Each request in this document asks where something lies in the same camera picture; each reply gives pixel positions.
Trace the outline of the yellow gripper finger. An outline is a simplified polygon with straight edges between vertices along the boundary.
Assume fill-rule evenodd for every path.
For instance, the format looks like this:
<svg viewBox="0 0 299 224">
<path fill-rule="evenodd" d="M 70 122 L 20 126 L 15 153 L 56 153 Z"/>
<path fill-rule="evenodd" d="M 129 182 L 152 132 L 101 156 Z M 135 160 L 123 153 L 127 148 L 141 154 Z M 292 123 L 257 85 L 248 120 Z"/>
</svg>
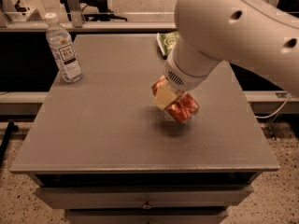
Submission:
<svg viewBox="0 0 299 224">
<path fill-rule="evenodd" d="M 155 105 L 161 110 L 166 109 L 182 94 L 182 91 L 175 89 L 167 80 L 159 83 L 155 89 Z"/>
</svg>

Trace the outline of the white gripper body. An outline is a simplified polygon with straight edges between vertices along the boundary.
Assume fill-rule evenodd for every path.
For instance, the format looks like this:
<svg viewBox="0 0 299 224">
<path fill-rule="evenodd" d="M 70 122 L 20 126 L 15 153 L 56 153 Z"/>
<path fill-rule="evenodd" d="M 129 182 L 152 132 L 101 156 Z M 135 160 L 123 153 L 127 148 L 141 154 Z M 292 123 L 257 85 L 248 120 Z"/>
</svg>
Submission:
<svg viewBox="0 0 299 224">
<path fill-rule="evenodd" d="M 212 71 L 212 59 L 201 52 L 172 51 L 164 67 L 164 76 L 177 90 L 190 91 L 201 84 Z"/>
</svg>

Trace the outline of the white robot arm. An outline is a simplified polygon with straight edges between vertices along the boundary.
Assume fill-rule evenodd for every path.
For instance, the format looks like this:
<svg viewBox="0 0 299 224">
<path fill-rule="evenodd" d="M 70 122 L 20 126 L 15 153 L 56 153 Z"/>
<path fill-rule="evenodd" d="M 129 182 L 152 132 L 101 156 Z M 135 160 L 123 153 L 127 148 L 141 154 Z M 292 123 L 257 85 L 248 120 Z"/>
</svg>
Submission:
<svg viewBox="0 0 299 224">
<path fill-rule="evenodd" d="M 154 99 L 160 109 L 196 88 L 223 61 L 299 94 L 297 18 L 263 0 L 178 0 L 174 20 L 179 39 Z"/>
</svg>

